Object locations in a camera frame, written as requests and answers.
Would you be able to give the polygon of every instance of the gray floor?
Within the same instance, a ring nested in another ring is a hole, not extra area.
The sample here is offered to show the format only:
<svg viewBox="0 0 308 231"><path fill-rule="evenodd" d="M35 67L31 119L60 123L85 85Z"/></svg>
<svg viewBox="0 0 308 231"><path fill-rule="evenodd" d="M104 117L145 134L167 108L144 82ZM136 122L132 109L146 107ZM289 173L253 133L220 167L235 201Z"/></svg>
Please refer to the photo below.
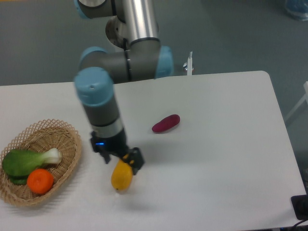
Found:
<svg viewBox="0 0 308 231"><path fill-rule="evenodd" d="M185 74L181 66L193 51L194 74L268 72L283 116L304 94L308 22L289 17L284 0L153 2L175 75ZM0 2L0 85L72 81L85 48L113 50L107 20L80 19L73 0ZM301 170L308 168L308 111L288 132Z"/></svg>

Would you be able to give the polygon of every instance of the purple sweet potato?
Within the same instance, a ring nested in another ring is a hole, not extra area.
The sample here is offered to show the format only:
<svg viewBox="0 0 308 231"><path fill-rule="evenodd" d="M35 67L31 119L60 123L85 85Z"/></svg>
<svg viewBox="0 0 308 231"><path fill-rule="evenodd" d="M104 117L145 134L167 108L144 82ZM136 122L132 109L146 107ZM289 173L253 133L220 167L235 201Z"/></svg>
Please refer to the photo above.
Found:
<svg viewBox="0 0 308 231"><path fill-rule="evenodd" d="M169 115L166 118L164 118L162 121L158 122L152 127L152 131L155 133L160 133L167 131L180 122L180 116L179 115Z"/></svg>

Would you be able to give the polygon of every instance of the bok choy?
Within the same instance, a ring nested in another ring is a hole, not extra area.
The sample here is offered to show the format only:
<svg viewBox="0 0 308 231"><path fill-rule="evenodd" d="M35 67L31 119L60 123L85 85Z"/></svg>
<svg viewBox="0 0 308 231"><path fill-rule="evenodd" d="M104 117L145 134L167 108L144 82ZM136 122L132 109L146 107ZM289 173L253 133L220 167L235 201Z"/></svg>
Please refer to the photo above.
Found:
<svg viewBox="0 0 308 231"><path fill-rule="evenodd" d="M58 164L61 159L62 155L56 148L52 148L45 153L13 149L4 157L2 168L13 183L21 184L24 182L22 179L26 179L35 169L47 164Z"/></svg>

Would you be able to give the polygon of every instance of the robotic arm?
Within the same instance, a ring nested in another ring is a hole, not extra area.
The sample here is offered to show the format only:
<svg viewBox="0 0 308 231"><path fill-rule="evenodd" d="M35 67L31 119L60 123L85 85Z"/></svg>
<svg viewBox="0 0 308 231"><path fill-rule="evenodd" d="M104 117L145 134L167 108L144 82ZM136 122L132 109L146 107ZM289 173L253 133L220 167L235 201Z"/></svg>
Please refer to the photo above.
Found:
<svg viewBox="0 0 308 231"><path fill-rule="evenodd" d="M128 163L135 175L144 164L139 148L130 149L113 90L114 83L166 77L173 74L171 49L161 46L152 0L74 0L83 18L113 16L108 39L122 52L99 47L81 55L75 87L93 128L91 144L110 161L110 154Z"/></svg>

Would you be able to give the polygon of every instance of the wicker basket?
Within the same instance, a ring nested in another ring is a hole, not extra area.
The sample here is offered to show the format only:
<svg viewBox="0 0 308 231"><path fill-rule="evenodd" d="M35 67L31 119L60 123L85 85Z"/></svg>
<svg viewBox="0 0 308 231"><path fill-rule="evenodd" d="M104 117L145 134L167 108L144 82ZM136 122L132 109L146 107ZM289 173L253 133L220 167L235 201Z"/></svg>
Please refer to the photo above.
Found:
<svg viewBox="0 0 308 231"><path fill-rule="evenodd" d="M27 185L13 184L0 168L1 199L15 206L37 205L57 191L72 174L81 156L81 139L70 124L61 120L48 119L29 126L15 137L1 152L0 165L4 156L15 148L36 152L46 152L51 148L57 148L63 155L60 164L49 165L46 168L54 177L54 185L44 195L31 192Z"/></svg>

